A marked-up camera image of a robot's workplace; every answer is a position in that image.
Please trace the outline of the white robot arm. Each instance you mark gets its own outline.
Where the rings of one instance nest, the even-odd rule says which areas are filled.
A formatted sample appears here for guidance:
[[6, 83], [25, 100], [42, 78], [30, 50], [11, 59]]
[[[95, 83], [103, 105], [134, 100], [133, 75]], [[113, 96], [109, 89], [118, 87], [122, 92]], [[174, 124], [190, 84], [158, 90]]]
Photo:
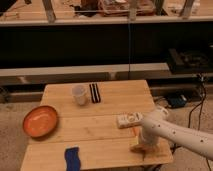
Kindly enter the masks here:
[[162, 137], [213, 161], [213, 134], [170, 123], [168, 116], [168, 111], [160, 106], [143, 114], [139, 143], [154, 146]]

